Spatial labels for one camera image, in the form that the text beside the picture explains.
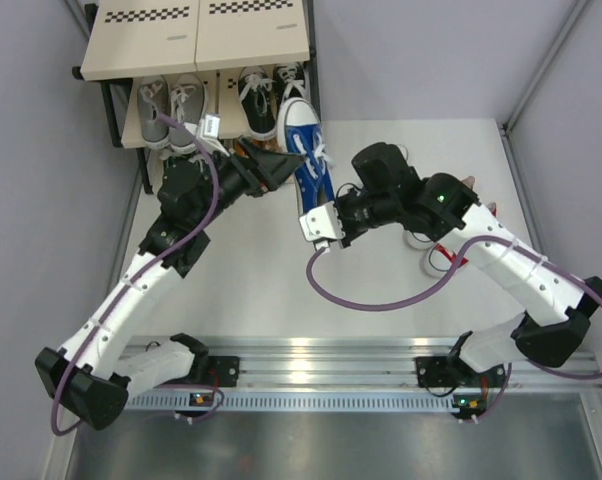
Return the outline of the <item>orange sneaker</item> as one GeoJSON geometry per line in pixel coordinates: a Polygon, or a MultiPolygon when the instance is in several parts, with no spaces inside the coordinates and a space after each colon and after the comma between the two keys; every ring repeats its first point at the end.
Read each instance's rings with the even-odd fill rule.
{"type": "Polygon", "coordinates": [[[235,153],[237,155],[242,156],[244,158],[249,158],[250,157],[249,153],[243,147],[240,138],[237,138],[237,139],[233,140],[232,147],[233,147],[233,149],[234,149],[234,151],[235,151],[235,153]]]}

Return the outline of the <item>blue sneaker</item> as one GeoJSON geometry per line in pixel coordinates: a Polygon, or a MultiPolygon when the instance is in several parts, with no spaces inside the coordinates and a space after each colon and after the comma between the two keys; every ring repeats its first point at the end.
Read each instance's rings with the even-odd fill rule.
{"type": "Polygon", "coordinates": [[[327,152],[319,116],[309,101],[301,97],[285,100],[278,111],[277,143],[286,153],[300,155],[303,163],[294,172],[299,215],[335,198],[327,152]]]}

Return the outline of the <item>black sneaker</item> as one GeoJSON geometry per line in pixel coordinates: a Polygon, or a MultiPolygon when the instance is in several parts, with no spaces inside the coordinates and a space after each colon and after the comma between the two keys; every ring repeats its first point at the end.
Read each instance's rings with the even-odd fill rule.
{"type": "Polygon", "coordinates": [[[269,141],[276,135],[271,104],[274,81],[260,66],[245,67],[239,74],[237,91],[251,136],[269,141]]]}
{"type": "Polygon", "coordinates": [[[273,67],[273,89],[278,108],[290,98],[308,98],[308,76],[300,62],[281,63],[273,67]]]}

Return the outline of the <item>green sneaker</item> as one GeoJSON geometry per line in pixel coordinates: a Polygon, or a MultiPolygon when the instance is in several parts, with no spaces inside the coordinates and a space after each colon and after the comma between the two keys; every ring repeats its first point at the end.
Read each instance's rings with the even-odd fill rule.
{"type": "Polygon", "coordinates": [[[168,169],[173,168],[175,164],[180,161],[181,156],[172,150],[164,149],[160,153],[159,158],[163,165],[163,171],[166,172],[168,169]]]}
{"type": "Polygon", "coordinates": [[[217,169],[214,155],[209,153],[197,152],[188,159],[188,162],[195,165],[204,174],[211,171],[211,166],[217,169]]]}

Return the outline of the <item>grey sneaker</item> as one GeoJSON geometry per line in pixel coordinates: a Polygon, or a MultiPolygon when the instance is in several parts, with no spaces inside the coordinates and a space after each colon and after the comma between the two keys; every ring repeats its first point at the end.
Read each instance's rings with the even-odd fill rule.
{"type": "MultiPolygon", "coordinates": [[[[183,74],[170,92],[171,118],[181,124],[198,126],[207,111],[209,94],[207,86],[192,73],[183,74]]],[[[196,150],[194,142],[183,132],[169,128],[169,142],[178,154],[190,154],[196,150]]]]}
{"type": "Polygon", "coordinates": [[[137,89],[137,109],[141,136],[150,149],[158,150],[168,144],[168,126],[158,120],[166,114],[169,106],[168,82],[163,76],[141,79],[137,89]]]}

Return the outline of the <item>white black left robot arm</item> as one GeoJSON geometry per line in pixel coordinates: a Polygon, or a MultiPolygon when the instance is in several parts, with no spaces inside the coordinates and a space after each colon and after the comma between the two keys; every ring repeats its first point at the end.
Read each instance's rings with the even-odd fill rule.
{"type": "Polygon", "coordinates": [[[65,409],[94,430],[110,426],[126,403],[166,382],[213,386],[209,349],[183,333],[134,357],[122,353],[161,299],[180,284],[210,243],[205,228],[243,196],[280,188],[303,157],[243,141],[242,154],[170,160],[157,194],[160,214],[128,270],[97,311],[60,347],[44,348],[35,368],[53,401],[53,432],[65,409]]]}

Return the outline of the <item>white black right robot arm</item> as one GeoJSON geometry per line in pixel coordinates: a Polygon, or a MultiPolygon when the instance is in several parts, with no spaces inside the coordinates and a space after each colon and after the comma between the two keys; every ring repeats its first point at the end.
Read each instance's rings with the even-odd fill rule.
{"type": "Polygon", "coordinates": [[[524,360],[551,374],[582,345],[602,309],[602,278],[580,278],[553,264],[508,230],[477,194],[447,173],[422,178],[399,146],[378,142],[351,165],[362,187],[337,197],[343,245],[389,224],[452,251],[523,308],[510,321],[460,336],[449,376],[468,386],[500,364],[524,360]]]}

